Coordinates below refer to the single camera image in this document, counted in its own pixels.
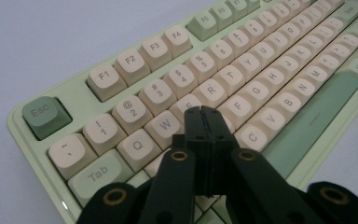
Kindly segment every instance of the white background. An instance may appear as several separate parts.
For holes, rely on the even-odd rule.
[[[7,130],[18,103],[213,0],[0,1],[0,223],[62,223]],[[358,119],[314,180],[358,194]]]

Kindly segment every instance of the mechanical keyboard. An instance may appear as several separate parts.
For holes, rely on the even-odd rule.
[[[19,104],[7,126],[74,223],[104,185],[153,177],[199,105],[303,188],[358,112],[358,1],[219,0]],[[224,196],[195,207],[196,223],[230,223]]]

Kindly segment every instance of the mounting hole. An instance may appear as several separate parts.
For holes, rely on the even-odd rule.
[[[156,222],[158,224],[172,223],[173,215],[170,212],[164,211],[156,215]]]
[[[321,188],[320,192],[326,200],[332,203],[345,205],[350,202],[350,197],[341,190],[334,189],[331,187],[323,187]]]
[[[123,203],[127,199],[127,191],[124,189],[111,189],[103,196],[103,202],[109,206]]]
[[[291,211],[287,214],[287,217],[292,223],[301,224],[305,222],[304,216],[299,212]]]
[[[241,151],[238,154],[238,157],[244,161],[253,161],[255,159],[255,154],[251,151]]]
[[[188,155],[184,151],[177,151],[171,154],[171,158],[174,161],[185,161],[188,158]]]

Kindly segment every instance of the spacebar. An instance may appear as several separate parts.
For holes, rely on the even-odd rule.
[[[355,74],[332,75],[262,154],[287,178],[358,88]]]

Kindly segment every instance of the function key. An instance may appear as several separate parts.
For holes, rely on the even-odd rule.
[[[135,49],[119,54],[114,67],[129,86],[150,74],[147,63]]]
[[[217,30],[221,31],[234,22],[231,9],[225,3],[219,3],[209,10],[217,20]]]
[[[187,35],[187,30],[182,26],[174,25],[165,30],[161,39],[167,44],[171,51],[173,58],[185,53],[191,49],[190,39]]]
[[[127,88],[123,78],[108,63],[102,63],[89,71],[87,84],[101,102]]]
[[[209,11],[202,11],[191,20],[187,30],[200,41],[204,41],[217,33],[217,22]]]
[[[22,116],[38,140],[43,140],[69,124],[72,119],[60,102],[42,96],[22,108]]]
[[[227,0],[226,4],[232,11],[234,21],[238,21],[248,15],[246,0]]]
[[[159,36],[147,39],[139,49],[139,53],[145,59],[152,72],[172,60],[172,55],[167,45]]]

